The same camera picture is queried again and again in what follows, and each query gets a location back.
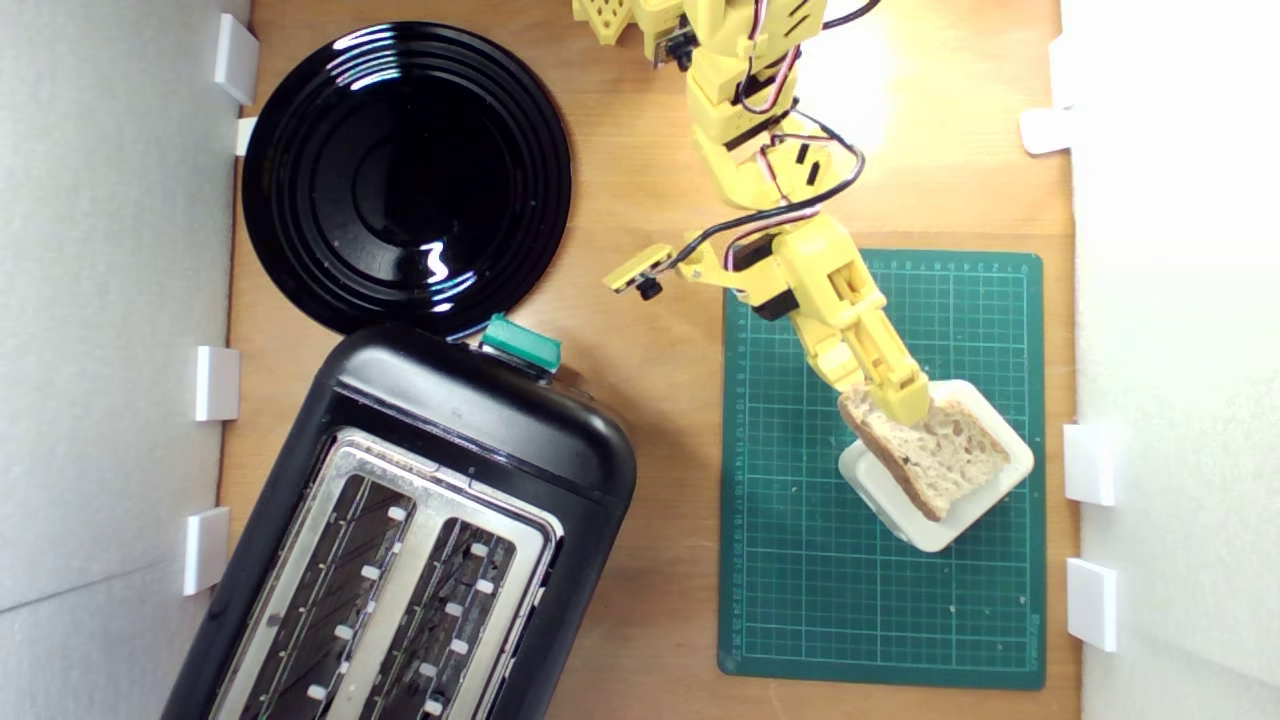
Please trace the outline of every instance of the white bracket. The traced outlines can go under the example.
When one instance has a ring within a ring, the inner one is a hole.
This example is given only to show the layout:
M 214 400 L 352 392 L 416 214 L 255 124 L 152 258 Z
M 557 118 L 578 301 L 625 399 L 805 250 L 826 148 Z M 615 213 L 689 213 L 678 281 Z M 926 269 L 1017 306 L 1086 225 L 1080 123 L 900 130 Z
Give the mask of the white bracket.
M 257 38 L 230 13 L 218 20 L 214 82 L 241 105 L 252 105 L 257 88 Z
M 1076 502 L 1116 503 L 1115 437 L 1094 425 L 1062 425 L 1066 497 Z
M 1066 559 L 1066 632 L 1105 652 L 1116 651 L 1116 571 Z
M 236 156 L 243 158 L 248 152 L 248 138 L 253 135 L 253 127 L 257 126 L 257 117 L 241 118 L 236 126 Z
M 1032 155 L 1066 150 L 1075 142 L 1071 108 L 1080 83 L 1079 63 L 1065 32 L 1048 44 L 1048 74 L 1053 106 L 1023 110 L 1018 118 L 1023 147 Z
M 187 518 L 182 594 L 196 594 L 223 578 L 227 570 L 227 546 L 230 542 L 230 518 L 227 507 L 214 507 Z
M 239 418 L 239 350 L 196 348 L 196 420 Z

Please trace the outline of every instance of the white plate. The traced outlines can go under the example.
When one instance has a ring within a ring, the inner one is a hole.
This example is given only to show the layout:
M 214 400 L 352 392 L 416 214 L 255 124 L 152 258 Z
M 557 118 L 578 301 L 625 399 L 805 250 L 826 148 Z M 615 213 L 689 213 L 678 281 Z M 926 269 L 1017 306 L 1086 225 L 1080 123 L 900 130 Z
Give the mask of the white plate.
M 938 552 L 1018 487 L 1036 466 L 1036 455 L 973 384 L 965 380 L 931 382 L 929 396 L 936 401 L 961 397 L 978 423 L 1005 447 L 1010 461 L 995 479 L 957 500 L 946 518 L 934 523 L 911 503 L 897 480 L 860 441 L 840 455 L 840 474 L 895 536 L 924 552 Z

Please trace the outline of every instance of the wooden table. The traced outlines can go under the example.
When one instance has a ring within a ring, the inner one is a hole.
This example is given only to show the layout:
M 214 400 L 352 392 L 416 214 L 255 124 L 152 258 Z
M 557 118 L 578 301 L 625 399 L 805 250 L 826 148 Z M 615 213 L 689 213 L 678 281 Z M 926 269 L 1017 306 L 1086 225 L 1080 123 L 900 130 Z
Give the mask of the wooden table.
M 719 295 L 668 283 L 645 304 L 599 284 L 637 249 L 680 242 L 684 232 L 731 213 L 694 152 L 682 78 L 673 67 L 652 70 L 634 31 L 617 47 L 598 46 L 585 24 L 571 20 L 568 0 L 255 0 L 259 101 L 315 47 L 393 19 L 454 23 L 512 49 L 543 77 L 572 136 L 568 233 L 540 286 L 511 315 L 561 338 L 586 388 L 626 418 L 640 479 L 550 716 L 1079 717 L 1080 651 L 1065 630 L 1062 560 L 1076 548 L 1076 516 L 1062 500 L 1057 429 L 1070 421 L 1075 397 L 1070 176 L 1064 158 L 1029 158 L 1018 140 L 1018 113 L 1047 102 L 1046 45 L 1059 32 L 1057 3 L 887 0 L 863 27 L 845 28 L 850 60 L 799 65 L 801 97 L 804 73 L 820 72 L 823 87 L 878 114 L 867 173 L 831 204 L 859 242 L 1044 259 L 1048 684 L 1037 693 L 717 670 Z M 841 129 L 868 141 L 856 128 Z M 237 208 L 229 341 L 243 352 L 243 397 L 241 419 L 227 428 L 220 492 L 236 537 L 335 340 L 266 279 Z

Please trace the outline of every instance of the green cutting mat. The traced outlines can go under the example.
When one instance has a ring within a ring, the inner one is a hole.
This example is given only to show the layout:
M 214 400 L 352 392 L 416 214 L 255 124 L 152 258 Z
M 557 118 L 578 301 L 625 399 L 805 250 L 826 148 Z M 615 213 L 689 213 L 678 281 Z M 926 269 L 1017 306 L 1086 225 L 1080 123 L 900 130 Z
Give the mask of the green cutting mat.
M 864 252 L 931 378 L 974 383 L 1036 470 L 947 550 L 895 538 L 836 470 L 855 438 L 791 325 L 726 296 L 719 665 L 735 675 L 1044 684 L 1041 260 Z

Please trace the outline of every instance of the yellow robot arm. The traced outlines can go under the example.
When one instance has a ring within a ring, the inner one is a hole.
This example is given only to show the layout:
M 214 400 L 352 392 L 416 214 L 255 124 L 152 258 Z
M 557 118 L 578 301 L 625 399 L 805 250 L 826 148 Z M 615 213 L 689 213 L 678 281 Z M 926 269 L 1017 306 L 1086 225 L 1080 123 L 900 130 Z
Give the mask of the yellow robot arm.
M 649 247 L 605 284 L 650 300 L 662 290 L 658 278 L 673 270 L 731 288 L 765 319 L 788 318 L 809 365 L 831 387 L 865 383 L 895 420 L 923 419 L 928 378 L 884 314 L 884 296 L 849 232 L 819 209 L 856 179 L 864 159 L 795 110 L 800 42 L 822 31 L 826 0 L 573 3 L 598 35 L 603 18 L 621 8 L 618 17 L 644 31 L 655 64 L 675 60 L 687 70 L 695 145 L 722 199 L 754 210 L 680 251 Z M 708 241 L 728 231 L 739 234 L 721 255 Z

